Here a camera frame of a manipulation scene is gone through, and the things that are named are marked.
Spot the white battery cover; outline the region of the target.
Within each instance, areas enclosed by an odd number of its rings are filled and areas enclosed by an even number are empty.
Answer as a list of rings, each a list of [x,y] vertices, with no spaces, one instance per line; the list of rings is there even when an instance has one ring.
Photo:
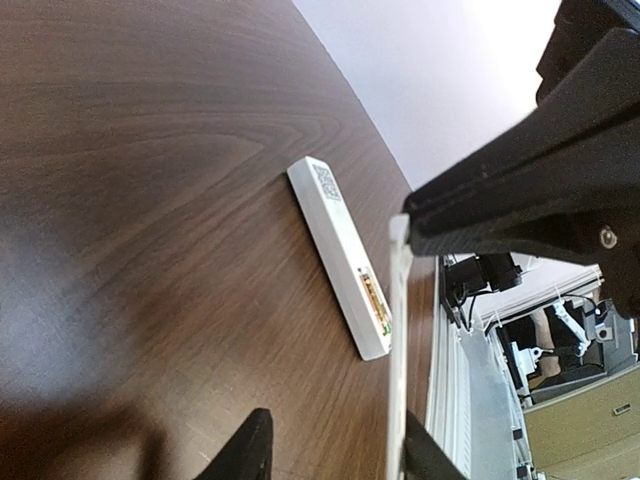
[[[389,307],[391,349],[389,354],[389,401],[387,416],[385,478],[404,478],[404,440],[407,409],[408,278],[413,262],[409,245],[410,218],[400,214],[389,223]]]

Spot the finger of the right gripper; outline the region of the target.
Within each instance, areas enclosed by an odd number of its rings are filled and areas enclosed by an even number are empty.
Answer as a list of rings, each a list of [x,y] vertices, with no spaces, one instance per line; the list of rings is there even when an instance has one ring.
[[[609,31],[515,127],[405,200],[417,256],[522,253],[598,265],[639,313],[639,36]]]

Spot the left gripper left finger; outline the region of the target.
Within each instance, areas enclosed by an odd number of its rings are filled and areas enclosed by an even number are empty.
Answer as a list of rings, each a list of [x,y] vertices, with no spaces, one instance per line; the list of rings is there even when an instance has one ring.
[[[195,480],[272,478],[274,424],[269,409],[254,409]]]

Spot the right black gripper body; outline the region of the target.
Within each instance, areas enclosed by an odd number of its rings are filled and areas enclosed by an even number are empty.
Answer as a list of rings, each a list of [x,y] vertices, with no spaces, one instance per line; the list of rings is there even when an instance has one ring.
[[[590,50],[612,29],[639,32],[639,2],[628,0],[563,0],[554,28],[538,62],[542,102]]]

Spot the white remote control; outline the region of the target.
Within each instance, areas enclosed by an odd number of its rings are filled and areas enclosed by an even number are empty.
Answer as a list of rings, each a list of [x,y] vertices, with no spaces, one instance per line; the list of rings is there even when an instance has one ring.
[[[360,357],[386,356],[391,334],[382,335],[358,269],[366,268],[384,293],[330,166],[306,156],[287,176]]]

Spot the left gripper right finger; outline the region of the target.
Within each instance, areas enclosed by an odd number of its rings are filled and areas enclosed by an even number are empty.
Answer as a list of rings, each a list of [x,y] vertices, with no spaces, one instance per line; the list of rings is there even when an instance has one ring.
[[[406,411],[404,473],[407,479],[465,480],[417,417]]]

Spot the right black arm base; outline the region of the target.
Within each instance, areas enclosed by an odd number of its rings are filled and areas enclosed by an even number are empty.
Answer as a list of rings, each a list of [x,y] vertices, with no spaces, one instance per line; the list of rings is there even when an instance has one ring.
[[[472,310],[480,296],[503,292],[522,283],[522,268],[512,255],[472,255],[460,262],[443,261],[444,307],[449,321],[469,331]]]

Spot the copper AA battery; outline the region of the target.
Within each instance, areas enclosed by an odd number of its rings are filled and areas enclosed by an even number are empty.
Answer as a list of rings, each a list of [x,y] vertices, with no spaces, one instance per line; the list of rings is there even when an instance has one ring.
[[[380,325],[381,333],[383,336],[388,336],[391,334],[391,318],[386,300],[379,291],[377,280],[366,268],[359,268],[358,272],[363,288],[369,298],[371,308]]]

